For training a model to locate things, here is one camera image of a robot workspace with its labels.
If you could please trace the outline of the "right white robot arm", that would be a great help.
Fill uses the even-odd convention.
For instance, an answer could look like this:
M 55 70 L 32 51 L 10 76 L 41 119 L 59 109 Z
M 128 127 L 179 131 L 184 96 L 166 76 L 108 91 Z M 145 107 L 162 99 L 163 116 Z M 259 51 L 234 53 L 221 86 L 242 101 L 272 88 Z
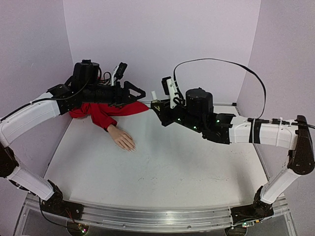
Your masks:
M 287 165 L 257 190 L 253 203 L 231 209 L 234 225 L 272 216 L 272 205 L 278 196 L 296 179 L 310 174 L 315 168 L 310 125 L 302 115 L 286 121 L 282 118 L 259 119 L 214 113 L 212 95 L 201 88 L 187 91 L 186 105 L 180 105 L 178 97 L 170 89 L 166 92 L 168 99 L 159 100 L 154 91 L 151 94 L 151 109 L 164 127 L 177 123 L 218 144 L 250 143 L 288 150 Z

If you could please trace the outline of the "grey nail polish cap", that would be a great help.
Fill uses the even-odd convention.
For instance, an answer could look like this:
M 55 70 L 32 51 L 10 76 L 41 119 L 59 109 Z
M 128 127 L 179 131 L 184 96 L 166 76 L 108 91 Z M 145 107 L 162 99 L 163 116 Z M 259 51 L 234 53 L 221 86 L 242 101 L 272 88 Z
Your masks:
M 151 91 L 151 95 L 152 95 L 152 100 L 158 99 L 155 91 Z

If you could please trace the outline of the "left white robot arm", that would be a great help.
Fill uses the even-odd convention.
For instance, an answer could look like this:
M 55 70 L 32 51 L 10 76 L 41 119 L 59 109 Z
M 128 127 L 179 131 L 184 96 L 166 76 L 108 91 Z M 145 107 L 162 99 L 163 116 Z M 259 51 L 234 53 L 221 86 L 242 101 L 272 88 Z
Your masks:
M 110 84 L 101 82 L 98 63 L 83 60 L 74 66 L 73 74 L 64 83 L 47 90 L 37 99 L 21 106 L 0 119 L 0 176 L 19 189 L 41 199 L 42 211 L 79 220 L 83 205 L 64 200 L 62 191 L 50 180 L 32 173 L 14 154 L 10 145 L 18 137 L 37 125 L 64 115 L 84 102 L 111 106 L 131 104 L 146 96 L 145 91 L 125 81 L 127 64 L 121 62 L 113 72 Z

